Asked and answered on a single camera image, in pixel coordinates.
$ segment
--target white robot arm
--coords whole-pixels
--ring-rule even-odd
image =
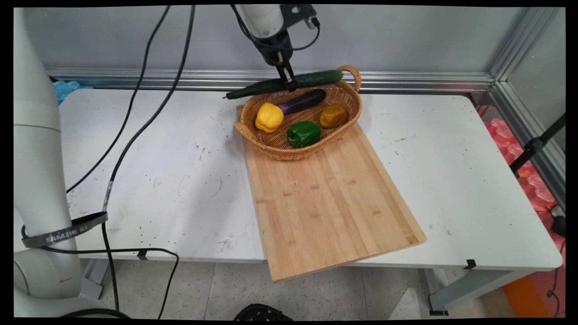
[[[66,201],[58,103],[44,66],[14,9],[14,209],[29,236],[71,226]],[[76,250],[74,238],[54,248]],[[78,255],[42,249],[14,253],[14,315],[60,316],[80,308],[103,307],[79,298]],[[62,304],[56,299],[67,298]]]

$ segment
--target green bell pepper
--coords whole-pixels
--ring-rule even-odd
[[[319,140],[321,128],[313,122],[297,122],[287,129],[287,142],[295,149],[310,146]]]

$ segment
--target black tape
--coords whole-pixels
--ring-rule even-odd
[[[476,267],[476,260],[466,260],[466,262],[468,262],[468,266],[466,266],[464,269],[472,269]]]
[[[52,245],[57,242],[66,241],[78,235],[84,234],[95,226],[108,220],[108,213],[106,211],[93,213],[88,216],[83,216],[72,220],[72,226],[49,232],[34,237],[26,235],[26,227],[22,226],[22,243],[26,248],[37,248],[42,246]]]
[[[447,311],[429,311],[430,316],[450,316]]]
[[[148,258],[146,258],[146,250],[140,250],[136,256],[142,261],[148,261],[149,260]]]

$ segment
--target floor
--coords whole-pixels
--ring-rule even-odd
[[[134,318],[156,318],[173,262],[119,260],[114,265],[120,310]],[[464,272],[446,270],[450,283]],[[109,272],[102,284],[101,300],[114,308]],[[407,300],[406,291],[417,297],[414,319],[514,317],[502,289],[450,308],[449,316],[430,316],[422,269],[337,267],[273,283],[266,263],[185,262],[175,272],[162,318],[232,320],[244,307],[260,303],[293,320],[401,319],[404,312],[396,306],[402,297]]]

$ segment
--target pepper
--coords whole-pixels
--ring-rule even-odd
[[[283,122],[283,111],[271,103],[263,103],[257,112],[255,126],[267,133],[275,132]]]
[[[341,104],[332,104],[321,111],[319,124],[324,128],[334,128],[347,121],[347,111]]]
[[[310,146],[319,140],[321,128],[313,122],[297,122],[287,129],[287,142],[295,149]]]

